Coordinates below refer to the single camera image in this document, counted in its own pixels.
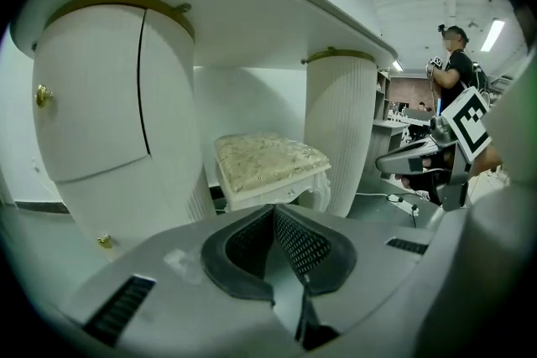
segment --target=ceiling light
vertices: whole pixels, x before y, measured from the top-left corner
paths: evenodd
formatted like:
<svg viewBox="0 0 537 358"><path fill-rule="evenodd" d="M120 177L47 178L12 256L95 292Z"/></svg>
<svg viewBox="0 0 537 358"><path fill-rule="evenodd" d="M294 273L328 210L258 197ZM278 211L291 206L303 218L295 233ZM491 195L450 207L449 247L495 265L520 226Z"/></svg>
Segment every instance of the ceiling light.
<svg viewBox="0 0 537 358"><path fill-rule="evenodd" d="M493 21L493 26L490 28L490 32L488 32L487 40L485 40L481 51L488 52L491 50L504 25L505 21L500 21L499 19Z"/></svg>
<svg viewBox="0 0 537 358"><path fill-rule="evenodd" d="M399 64L397 60L394 61L394 68L397 69L398 72L403 71L403 68L401 67L401 65Z"/></svg>

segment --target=upholstered stool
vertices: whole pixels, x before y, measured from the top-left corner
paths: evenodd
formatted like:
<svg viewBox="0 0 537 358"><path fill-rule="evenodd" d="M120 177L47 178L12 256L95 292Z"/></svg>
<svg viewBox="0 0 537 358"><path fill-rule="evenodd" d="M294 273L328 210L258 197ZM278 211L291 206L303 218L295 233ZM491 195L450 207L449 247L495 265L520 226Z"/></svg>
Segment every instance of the upholstered stool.
<svg viewBox="0 0 537 358"><path fill-rule="evenodd" d="M321 151L268 132L220 137L215 149L227 210L289 203L305 191L312 193L312 209L326 210L330 162Z"/></svg>

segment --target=power strip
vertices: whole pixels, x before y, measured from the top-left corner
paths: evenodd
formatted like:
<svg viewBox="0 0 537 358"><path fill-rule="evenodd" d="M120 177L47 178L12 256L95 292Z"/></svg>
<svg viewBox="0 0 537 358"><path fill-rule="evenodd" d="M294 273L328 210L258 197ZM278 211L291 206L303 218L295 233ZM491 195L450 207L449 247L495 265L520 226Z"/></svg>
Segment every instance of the power strip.
<svg viewBox="0 0 537 358"><path fill-rule="evenodd" d="M401 210L404 210L407 214L412 215L412 206L414 206L414 205L412 205L411 203L409 203L406 200L403 200L402 202L399 203L399 196L398 195L394 195L394 194L389 195L388 196L388 201L392 205L399 207ZM418 216L419 214L420 214L420 209L416 208L414 210L414 217Z"/></svg>

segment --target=man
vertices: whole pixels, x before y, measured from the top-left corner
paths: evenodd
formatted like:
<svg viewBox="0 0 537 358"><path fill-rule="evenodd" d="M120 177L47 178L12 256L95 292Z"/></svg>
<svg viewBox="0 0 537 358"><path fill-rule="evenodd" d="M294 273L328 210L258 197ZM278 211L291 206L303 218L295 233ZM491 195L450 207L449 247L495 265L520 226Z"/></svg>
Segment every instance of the man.
<svg viewBox="0 0 537 358"><path fill-rule="evenodd" d="M440 113L465 89L462 83L469 86L473 77L472 61L464 53L468 43L468 37L464 30L457 26L451 26L442 32L442 38L444 46L451 53L446 70L438 69L434 64L427 65L427 74L432 75L441 88Z"/></svg>

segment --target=cylindrical cabinet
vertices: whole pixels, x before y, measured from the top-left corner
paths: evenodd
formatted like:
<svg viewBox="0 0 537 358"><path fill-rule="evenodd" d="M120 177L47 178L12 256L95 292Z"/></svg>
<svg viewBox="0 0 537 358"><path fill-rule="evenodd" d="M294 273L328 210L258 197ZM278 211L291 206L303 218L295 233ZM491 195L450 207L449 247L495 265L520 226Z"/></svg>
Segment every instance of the cylindrical cabinet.
<svg viewBox="0 0 537 358"><path fill-rule="evenodd" d="M143 5L86 5L62 13L39 39L34 122L44 166L110 258L216 214L193 54L191 32L173 14Z"/></svg>
<svg viewBox="0 0 537 358"><path fill-rule="evenodd" d="M331 169L326 213L347 216L357 192L373 126L377 68L364 53L331 49L308 61L305 143L321 150Z"/></svg>

